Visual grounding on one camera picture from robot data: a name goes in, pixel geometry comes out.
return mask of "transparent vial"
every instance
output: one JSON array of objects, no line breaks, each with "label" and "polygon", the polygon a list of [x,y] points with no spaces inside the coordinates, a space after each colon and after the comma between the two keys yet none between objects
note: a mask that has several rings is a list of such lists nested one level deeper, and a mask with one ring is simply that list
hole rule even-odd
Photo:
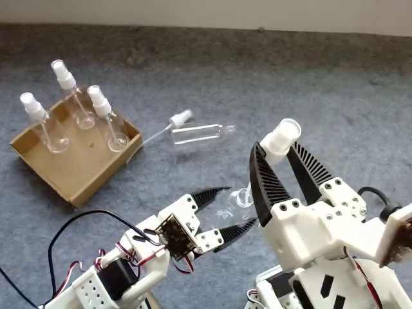
[{"label": "transparent vial", "polygon": [[185,125],[171,131],[174,148],[188,149],[205,145],[212,145],[222,141],[236,131],[236,126],[209,124],[206,126]]},{"label": "transparent vial", "polygon": [[98,128],[107,141],[109,149],[116,153],[123,151],[129,143],[123,118],[111,109],[109,101],[98,85],[90,86],[88,94],[98,115]]},{"label": "transparent vial", "polygon": [[89,130],[95,125],[95,114],[84,104],[85,95],[76,85],[76,80],[68,71],[63,60],[57,59],[51,63],[51,68],[56,74],[57,81],[64,91],[64,95],[69,97],[65,101],[65,106],[74,119],[77,127],[81,130]]},{"label": "transparent vial", "polygon": [[23,93],[20,101],[34,124],[32,130],[52,153],[62,153],[70,146],[60,122],[41,106],[30,92]]}]

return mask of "cardboard tray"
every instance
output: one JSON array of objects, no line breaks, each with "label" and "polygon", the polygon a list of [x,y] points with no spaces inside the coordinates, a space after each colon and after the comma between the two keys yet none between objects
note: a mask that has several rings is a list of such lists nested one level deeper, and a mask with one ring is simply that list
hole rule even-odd
[{"label": "cardboard tray", "polygon": [[[83,95],[85,105],[91,107],[85,90]],[[50,109],[70,138],[70,147],[67,151],[59,154],[49,152],[31,130],[32,126],[17,135],[10,145],[50,187],[78,208],[141,147],[142,136],[137,127],[124,120],[130,142],[120,153],[110,151],[96,126],[87,131],[76,127],[64,105],[64,101],[71,99],[72,97],[65,98]]]}]

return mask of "white spray nozzle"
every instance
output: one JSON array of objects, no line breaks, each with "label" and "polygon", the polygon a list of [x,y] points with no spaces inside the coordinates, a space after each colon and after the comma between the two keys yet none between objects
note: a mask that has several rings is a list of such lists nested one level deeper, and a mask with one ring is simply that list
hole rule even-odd
[{"label": "white spray nozzle", "polygon": [[192,116],[192,111],[190,109],[186,109],[185,111],[182,111],[181,113],[175,114],[170,117],[169,122],[172,125],[173,129],[178,129],[179,127],[182,127],[186,123],[186,121],[192,118]]},{"label": "white spray nozzle", "polygon": [[88,94],[93,102],[93,108],[99,117],[106,117],[111,112],[109,100],[103,95],[98,85],[92,85],[88,88]]},{"label": "white spray nozzle", "polygon": [[67,70],[63,60],[57,59],[51,63],[51,68],[56,74],[57,81],[63,90],[69,90],[76,86],[76,80],[73,75]]},{"label": "white spray nozzle", "polygon": [[285,118],[262,139],[260,145],[266,151],[269,165],[278,163],[289,152],[290,146],[301,136],[301,126],[293,119]]},{"label": "white spray nozzle", "polygon": [[40,102],[35,99],[32,93],[25,92],[20,96],[24,110],[32,120],[42,121],[47,112],[41,106]]}]

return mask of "white wall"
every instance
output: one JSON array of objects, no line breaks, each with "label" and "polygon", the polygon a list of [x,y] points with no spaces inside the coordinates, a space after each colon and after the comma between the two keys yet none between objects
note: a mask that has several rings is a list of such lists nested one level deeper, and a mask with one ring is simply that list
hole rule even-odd
[{"label": "white wall", "polygon": [[412,0],[0,0],[0,22],[412,35]]}]

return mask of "robotic arm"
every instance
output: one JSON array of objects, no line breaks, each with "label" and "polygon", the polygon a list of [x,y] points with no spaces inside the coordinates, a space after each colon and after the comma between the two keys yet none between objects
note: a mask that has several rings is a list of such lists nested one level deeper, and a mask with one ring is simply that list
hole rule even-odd
[{"label": "robotic arm", "polygon": [[[196,213],[227,187],[185,194],[158,213],[136,225],[151,238],[146,241],[133,229],[124,233],[117,247],[99,257],[94,266],[55,297],[44,309],[146,309],[147,293],[167,275],[171,259],[188,265],[210,251],[218,252],[253,226],[246,224],[202,232]],[[138,275],[130,262],[135,261]]]},{"label": "robotic arm", "polygon": [[412,255],[412,204],[366,221],[360,195],[295,142],[287,156],[304,205],[288,194],[265,156],[256,143],[250,182],[263,235],[280,265],[256,278],[245,308],[259,302],[271,309],[412,308],[386,266]]}]

